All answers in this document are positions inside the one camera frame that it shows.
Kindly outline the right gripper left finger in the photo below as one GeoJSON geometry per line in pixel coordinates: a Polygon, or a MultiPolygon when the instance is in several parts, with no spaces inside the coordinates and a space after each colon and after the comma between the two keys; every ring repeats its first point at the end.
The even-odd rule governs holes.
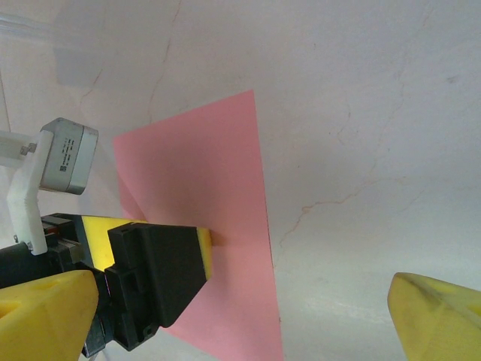
{"type": "Polygon", "coordinates": [[[1,289],[1,359],[78,360],[97,305],[87,270],[1,289]]]}

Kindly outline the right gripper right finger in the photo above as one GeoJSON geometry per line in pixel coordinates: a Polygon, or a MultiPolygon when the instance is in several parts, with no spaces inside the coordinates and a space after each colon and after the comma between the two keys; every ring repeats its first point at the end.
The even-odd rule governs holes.
{"type": "Polygon", "coordinates": [[[480,291],[398,272],[388,308],[408,360],[480,359],[480,291]]]}

